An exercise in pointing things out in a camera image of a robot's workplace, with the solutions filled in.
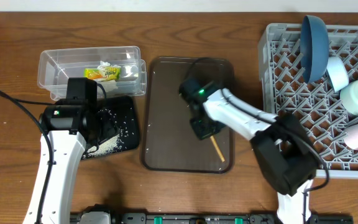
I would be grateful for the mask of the yellow snack wrapper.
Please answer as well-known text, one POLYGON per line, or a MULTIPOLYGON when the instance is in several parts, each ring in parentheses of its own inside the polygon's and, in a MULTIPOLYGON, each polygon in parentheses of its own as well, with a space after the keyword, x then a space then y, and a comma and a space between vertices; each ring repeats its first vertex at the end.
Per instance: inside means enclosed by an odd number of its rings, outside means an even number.
POLYGON ((118 80, 121 74, 119 65, 99 66, 98 68, 86 68, 84 77, 97 82, 118 80))

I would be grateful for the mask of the dark blue plate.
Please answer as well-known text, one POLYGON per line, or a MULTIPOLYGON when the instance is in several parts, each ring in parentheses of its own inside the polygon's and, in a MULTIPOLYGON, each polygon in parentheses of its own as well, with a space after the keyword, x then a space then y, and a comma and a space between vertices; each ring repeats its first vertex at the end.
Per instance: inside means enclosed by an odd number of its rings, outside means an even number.
POLYGON ((317 16, 306 15, 301 25, 301 66, 306 83, 319 80, 326 72, 329 58, 329 38, 326 24, 317 16))

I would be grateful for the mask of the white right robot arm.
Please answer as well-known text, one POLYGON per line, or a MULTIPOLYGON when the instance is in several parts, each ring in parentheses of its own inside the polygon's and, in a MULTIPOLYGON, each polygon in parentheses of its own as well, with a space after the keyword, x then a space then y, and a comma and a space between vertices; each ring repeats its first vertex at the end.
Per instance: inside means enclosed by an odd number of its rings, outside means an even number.
POLYGON ((299 120, 291 114, 258 110, 214 83, 201 86, 190 80, 180 85, 179 92, 190 107, 190 124, 199 139, 227 126, 250 141, 263 177, 277 192, 278 220, 307 223, 308 192, 319 157, 299 120))

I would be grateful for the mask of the wooden chopstick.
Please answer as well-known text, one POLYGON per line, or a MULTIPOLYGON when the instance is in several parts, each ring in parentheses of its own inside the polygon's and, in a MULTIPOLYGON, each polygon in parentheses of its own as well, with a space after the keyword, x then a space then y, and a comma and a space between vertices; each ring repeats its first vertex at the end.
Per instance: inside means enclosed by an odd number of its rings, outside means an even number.
POLYGON ((213 146, 214 146, 214 148, 215 148, 215 150, 216 150, 216 153, 217 153, 217 155, 219 156, 221 162, 225 162, 225 161, 226 161, 226 160, 225 160, 225 157, 224 157, 222 151, 220 150, 220 147, 218 146, 215 137, 214 137, 214 136, 210 136, 209 138, 210 138, 210 140, 211 140, 211 142, 212 142, 212 144, 213 144, 213 146))

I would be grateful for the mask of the light blue bowl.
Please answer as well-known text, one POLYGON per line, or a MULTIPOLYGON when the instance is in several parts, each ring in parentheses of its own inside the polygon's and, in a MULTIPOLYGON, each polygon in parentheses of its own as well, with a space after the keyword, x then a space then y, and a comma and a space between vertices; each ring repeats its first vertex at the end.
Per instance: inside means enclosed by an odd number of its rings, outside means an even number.
POLYGON ((329 57, 326 71, 335 93, 348 86, 347 70, 340 57, 329 57))

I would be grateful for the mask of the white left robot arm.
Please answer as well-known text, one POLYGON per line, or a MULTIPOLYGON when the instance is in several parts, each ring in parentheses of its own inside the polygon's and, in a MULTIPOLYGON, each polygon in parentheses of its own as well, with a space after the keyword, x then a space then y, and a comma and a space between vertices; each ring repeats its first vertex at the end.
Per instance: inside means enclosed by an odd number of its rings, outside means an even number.
POLYGON ((69 223, 78 165, 87 145, 99 147, 118 128, 108 110, 80 105, 47 106, 40 117, 44 131, 40 164, 24 223, 69 223))

